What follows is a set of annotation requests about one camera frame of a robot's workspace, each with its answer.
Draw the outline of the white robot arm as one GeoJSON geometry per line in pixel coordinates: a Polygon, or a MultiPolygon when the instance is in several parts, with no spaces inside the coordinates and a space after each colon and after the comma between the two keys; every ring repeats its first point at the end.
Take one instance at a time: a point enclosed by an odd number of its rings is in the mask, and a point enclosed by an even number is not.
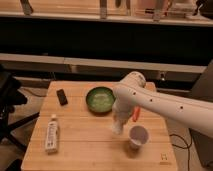
{"type": "Polygon", "coordinates": [[[133,71],[113,87],[115,133],[121,134],[134,108],[142,107],[213,138],[213,103],[151,91],[145,85],[144,75],[133,71]]]}

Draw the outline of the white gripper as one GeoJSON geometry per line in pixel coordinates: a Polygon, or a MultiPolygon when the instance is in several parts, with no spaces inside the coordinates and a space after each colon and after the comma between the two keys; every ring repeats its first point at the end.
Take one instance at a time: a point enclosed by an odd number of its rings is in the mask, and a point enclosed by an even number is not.
{"type": "Polygon", "coordinates": [[[112,111],[114,113],[112,130],[116,134],[122,134],[124,125],[132,116],[133,106],[128,105],[127,103],[122,103],[120,100],[116,100],[113,104],[112,111]]]}

